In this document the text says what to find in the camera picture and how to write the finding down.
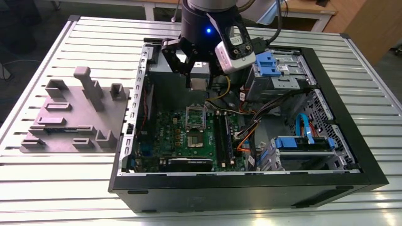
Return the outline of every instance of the open computer tower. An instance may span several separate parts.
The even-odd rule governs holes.
[[[312,49],[272,46],[228,79],[196,63],[187,89],[144,45],[109,181],[135,212],[316,207],[387,184]]]

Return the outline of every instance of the motherboard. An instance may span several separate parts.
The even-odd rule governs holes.
[[[243,155],[234,156],[232,137],[239,131],[238,115],[206,112],[203,107],[161,111],[156,115],[155,139],[137,145],[137,172],[244,171]]]

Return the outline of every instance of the yellow wire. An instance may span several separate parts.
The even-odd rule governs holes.
[[[228,93],[228,91],[231,90],[231,80],[228,79],[228,76],[226,76],[226,80],[227,80],[227,90],[226,90],[226,92],[219,97],[207,98],[206,100],[218,100],[219,98],[222,98]]]

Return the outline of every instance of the wooden cabinet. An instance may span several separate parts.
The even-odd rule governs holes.
[[[324,32],[347,33],[374,65],[402,38],[402,0],[331,0],[338,10]]]

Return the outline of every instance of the white table leg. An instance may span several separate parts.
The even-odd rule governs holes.
[[[331,19],[331,16],[332,15],[324,15],[324,14],[320,15],[311,29],[312,32],[322,32],[324,30],[328,24],[328,20]]]
[[[144,2],[145,19],[151,21],[155,21],[153,8],[155,4]]]

